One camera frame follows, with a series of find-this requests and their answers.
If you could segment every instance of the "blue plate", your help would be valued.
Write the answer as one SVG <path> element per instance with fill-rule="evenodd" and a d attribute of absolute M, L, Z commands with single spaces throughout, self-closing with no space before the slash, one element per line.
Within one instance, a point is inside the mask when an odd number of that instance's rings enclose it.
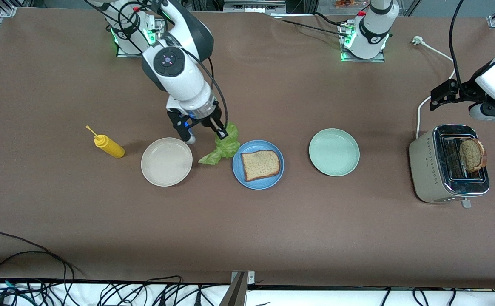
<path fill-rule="evenodd" d="M 276 152 L 278 158 L 280 159 L 280 165 L 281 165 L 280 172 L 276 176 L 271 176 L 269 178 L 261 178 L 259 180 L 246 182 L 245 174 L 244 174 L 244 164 L 242 163 L 241 154 L 253 153 L 261 150 L 272 150 Z M 245 144 L 240 146 L 238 152 L 236 152 L 236 154 L 232 158 L 232 172 L 234 172 L 234 176 L 236 176 L 236 179 L 240 182 L 240 184 L 246 186 L 247 188 L 251 188 L 255 190 L 267 189 L 274 186 L 274 184 L 276 184 L 283 175 L 284 167 L 285 167 L 285 163 L 283 162 L 283 155 L 280 152 L 280 150 L 275 145 L 269 143 L 268 141 L 263 141 L 260 139 L 246 142 Z"/>

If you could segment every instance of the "yellow squeeze bottle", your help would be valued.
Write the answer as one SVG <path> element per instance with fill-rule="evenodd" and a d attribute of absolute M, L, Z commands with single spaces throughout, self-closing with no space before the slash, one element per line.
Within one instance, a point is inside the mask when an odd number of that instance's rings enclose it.
<path fill-rule="evenodd" d="M 123 147 L 118 145 L 117 142 L 114 142 L 106 135 L 97 135 L 96 133 L 94 133 L 94 130 L 88 127 L 88 125 L 85 127 L 94 134 L 94 145 L 96 145 L 96 147 L 99 147 L 104 152 L 112 155 L 116 159 L 119 159 L 123 157 L 123 155 L 125 155 L 125 150 L 123 149 Z"/>

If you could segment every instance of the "mint green plate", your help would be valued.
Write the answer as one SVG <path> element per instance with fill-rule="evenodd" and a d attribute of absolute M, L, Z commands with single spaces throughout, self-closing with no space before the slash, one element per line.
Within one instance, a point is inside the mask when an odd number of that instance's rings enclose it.
<path fill-rule="evenodd" d="M 337 128 L 320 130 L 310 141 L 310 159 L 328 176 L 345 176 L 359 163 L 359 146 L 350 134 Z"/>

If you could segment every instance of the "white cable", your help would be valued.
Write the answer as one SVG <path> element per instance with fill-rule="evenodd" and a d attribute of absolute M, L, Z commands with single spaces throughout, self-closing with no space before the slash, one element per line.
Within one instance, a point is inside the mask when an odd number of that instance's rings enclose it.
<path fill-rule="evenodd" d="M 433 47 L 432 47 L 432 46 L 430 46 L 430 45 L 427 45 L 427 44 L 425 43 L 425 41 L 423 41 L 423 37 L 421 37 L 421 36 L 416 36 L 416 37 L 414 37 L 414 39 L 412 40 L 412 43 L 414 44 L 414 46 L 417 46 L 417 45 L 422 45 L 422 46 L 425 46 L 425 47 L 426 47 L 426 48 L 428 48 L 429 50 L 432 50 L 432 51 L 434 51 L 434 52 L 436 52 L 436 53 L 438 53 L 438 54 L 440 54 L 440 55 L 444 56 L 445 58 L 447 58 L 448 60 L 450 60 L 450 62 L 453 62 L 452 58 L 451 58 L 451 57 L 449 57 L 448 55 L 446 55 L 446 54 L 444 54 L 444 53 L 440 52 L 439 50 L 436 50 L 435 48 L 433 48 Z M 454 75 L 455 75 L 455 69 L 453 70 L 452 74 L 450 75 L 450 77 L 449 77 L 448 79 L 452 78 Z M 417 119 L 416 119 L 416 122 L 417 122 L 417 123 L 416 123 L 416 139 L 418 139 L 418 138 L 419 138 L 419 122 L 420 122 L 420 120 L 421 120 L 421 115 L 420 115 L 420 112 L 421 112 L 421 107 L 422 107 L 422 106 L 423 106 L 423 105 L 424 105 L 427 101 L 429 101 L 430 99 L 431 99 L 431 96 L 428 96 L 428 97 L 427 97 L 426 99 L 424 99 L 424 100 L 423 100 L 423 102 L 421 102 L 421 103 L 419 104 L 419 106 L 418 106 L 418 110 L 417 110 Z"/>

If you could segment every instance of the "white plate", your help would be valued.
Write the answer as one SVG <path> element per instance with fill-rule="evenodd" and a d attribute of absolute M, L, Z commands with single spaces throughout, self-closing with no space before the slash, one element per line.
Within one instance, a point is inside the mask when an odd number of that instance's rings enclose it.
<path fill-rule="evenodd" d="M 187 177 L 193 166 L 193 153 L 177 138 L 161 138 L 147 147 L 141 166 L 151 184 L 168 187 Z"/>

